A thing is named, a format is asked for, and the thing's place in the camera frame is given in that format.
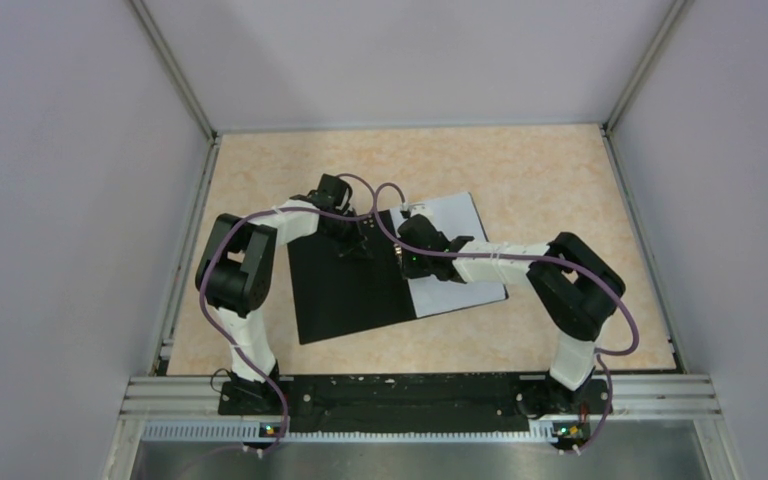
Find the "aluminium frame rail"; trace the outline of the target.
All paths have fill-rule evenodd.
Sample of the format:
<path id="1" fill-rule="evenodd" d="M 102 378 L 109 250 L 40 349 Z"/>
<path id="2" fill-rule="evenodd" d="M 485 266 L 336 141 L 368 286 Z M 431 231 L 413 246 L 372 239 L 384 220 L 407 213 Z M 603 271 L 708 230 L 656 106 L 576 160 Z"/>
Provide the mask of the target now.
<path id="1" fill-rule="evenodd" d="M 137 377 L 120 409 L 151 440 L 284 443 L 555 443 L 599 421 L 718 419 L 703 375 L 596 376 L 575 400 L 550 397 L 542 375 L 298 375 L 262 409 L 209 376 Z"/>

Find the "black file folder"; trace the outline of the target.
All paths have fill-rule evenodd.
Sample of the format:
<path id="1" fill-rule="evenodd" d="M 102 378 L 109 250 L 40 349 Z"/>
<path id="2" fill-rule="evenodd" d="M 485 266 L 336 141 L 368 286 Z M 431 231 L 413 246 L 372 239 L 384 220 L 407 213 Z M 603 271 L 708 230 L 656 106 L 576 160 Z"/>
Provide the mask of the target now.
<path id="1" fill-rule="evenodd" d="M 287 245 L 300 344 L 410 322 L 407 280 L 394 245 L 376 226 L 360 227 L 371 260 L 339 258 L 318 233 Z"/>

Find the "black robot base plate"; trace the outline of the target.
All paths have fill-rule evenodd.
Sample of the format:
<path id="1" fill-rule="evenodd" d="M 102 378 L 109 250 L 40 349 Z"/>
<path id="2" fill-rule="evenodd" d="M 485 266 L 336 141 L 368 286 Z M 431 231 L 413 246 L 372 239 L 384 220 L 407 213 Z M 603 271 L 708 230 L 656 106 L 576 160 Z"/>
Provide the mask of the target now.
<path id="1" fill-rule="evenodd" d="M 279 395 L 267 400 L 233 392 L 228 381 L 219 414 L 286 414 L 292 433 L 524 432 L 552 415 L 593 420 L 609 409 L 606 381 L 570 392 L 546 374 L 296 375 L 278 379 Z"/>

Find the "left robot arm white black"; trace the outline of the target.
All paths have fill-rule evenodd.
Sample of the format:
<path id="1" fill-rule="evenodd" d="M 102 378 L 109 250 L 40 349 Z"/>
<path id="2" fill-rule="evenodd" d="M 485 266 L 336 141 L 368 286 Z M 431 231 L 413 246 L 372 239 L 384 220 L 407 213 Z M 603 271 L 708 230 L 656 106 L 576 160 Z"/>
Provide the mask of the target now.
<path id="1" fill-rule="evenodd" d="M 278 247 L 320 234 L 340 259 L 369 260 L 372 253 L 351 205 L 350 174 L 321 176 L 307 194 L 240 218 L 220 215 L 195 277 L 208 322 L 228 341 L 233 357 L 228 384 L 257 413 L 279 404 L 278 364 L 269 347 L 262 305 L 268 296 Z"/>

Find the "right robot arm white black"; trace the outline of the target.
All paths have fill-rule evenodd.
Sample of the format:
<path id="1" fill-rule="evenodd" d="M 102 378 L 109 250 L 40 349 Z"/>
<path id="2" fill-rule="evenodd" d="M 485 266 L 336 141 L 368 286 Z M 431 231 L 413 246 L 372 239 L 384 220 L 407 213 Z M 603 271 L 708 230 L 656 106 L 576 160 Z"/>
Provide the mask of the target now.
<path id="1" fill-rule="evenodd" d="M 560 330 L 547 400 L 560 412 L 572 412 L 586 400 L 597 340 L 626 285 L 580 237 L 562 232 L 531 246 L 450 239 L 428 217 L 413 214 L 397 228 L 397 244 L 406 278 L 530 286 Z"/>

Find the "white paper stack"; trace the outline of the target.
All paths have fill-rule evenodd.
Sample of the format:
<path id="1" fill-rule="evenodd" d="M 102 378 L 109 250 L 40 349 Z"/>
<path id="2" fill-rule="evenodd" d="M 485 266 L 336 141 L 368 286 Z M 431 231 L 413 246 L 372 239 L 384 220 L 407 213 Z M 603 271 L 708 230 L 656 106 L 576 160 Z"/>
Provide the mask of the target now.
<path id="1" fill-rule="evenodd" d="M 410 213 L 425 215 L 434 228 L 449 240 L 457 236 L 472 236 L 481 241 L 487 239 L 473 197 L 467 191 L 413 203 Z M 406 317 L 408 321 L 487 305 L 508 298 L 506 288 L 500 283 L 443 282 L 429 275 L 408 279 L 406 284 L 408 305 L 411 308 Z"/>

